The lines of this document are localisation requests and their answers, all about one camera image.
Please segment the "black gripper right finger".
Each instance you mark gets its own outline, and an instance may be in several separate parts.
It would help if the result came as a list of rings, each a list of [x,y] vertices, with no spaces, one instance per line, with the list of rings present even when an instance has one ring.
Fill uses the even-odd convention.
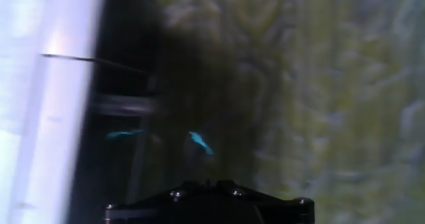
[[[224,199],[212,206],[219,223],[315,223],[315,202],[307,197],[279,199],[230,180],[209,184],[209,192]]]

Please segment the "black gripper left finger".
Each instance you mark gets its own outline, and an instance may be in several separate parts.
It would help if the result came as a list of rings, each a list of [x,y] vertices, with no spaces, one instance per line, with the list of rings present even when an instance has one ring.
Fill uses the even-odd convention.
[[[207,186],[198,181],[185,181],[180,186],[130,204],[109,204],[104,209],[104,223],[113,224],[130,219],[155,219],[162,207],[199,194]]]

